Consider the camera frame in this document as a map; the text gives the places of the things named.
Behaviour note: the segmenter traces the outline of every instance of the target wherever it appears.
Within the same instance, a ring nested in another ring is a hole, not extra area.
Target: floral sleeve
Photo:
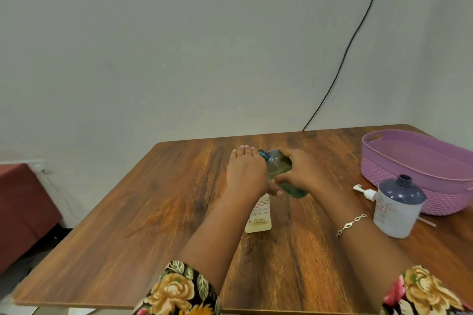
[[[219,315],[222,306],[214,288],[199,272],[170,262],[133,315]]]
[[[473,315],[458,297],[420,265],[393,283],[384,298],[380,315]]]

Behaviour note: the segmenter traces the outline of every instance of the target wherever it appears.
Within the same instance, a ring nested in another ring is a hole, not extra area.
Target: wooden table
[[[231,150],[301,148],[370,216],[352,186],[361,138],[408,125],[274,133],[158,143],[15,289],[17,304],[133,308],[215,206]],[[428,217],[397,244],[473,304],[473,211]],[[243,234],[221,293],[225,312],[372,313],[335,229],[310,196],[271,199],[272,229]]]

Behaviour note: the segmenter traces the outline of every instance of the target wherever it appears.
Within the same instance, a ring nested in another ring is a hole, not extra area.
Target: basket
[[[382,130],[363,136],[361,173],[379,186],[410,175],[427,200],[421,212],[448,215],[468,207],[473,196],[473,152],[416,132]]]

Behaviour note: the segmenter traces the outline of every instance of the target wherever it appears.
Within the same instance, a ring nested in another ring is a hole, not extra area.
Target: red furniture
[[[0,274],[61,219],[26,164],[0,165]]]

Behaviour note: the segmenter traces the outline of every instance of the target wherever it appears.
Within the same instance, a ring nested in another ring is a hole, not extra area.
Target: forearm
[[[257,197],[226,190],[177,257],[198,270],[220,293]]]
[[[324,189],[324,194],[319,194],[318,189]],[[336,230],[363,213],[333,185],[314,186],[310,193]],[[379,308],[391,284],[414,265],[413,261],[370,218],[363,218],[346,229],[339,239],[370,302]]]

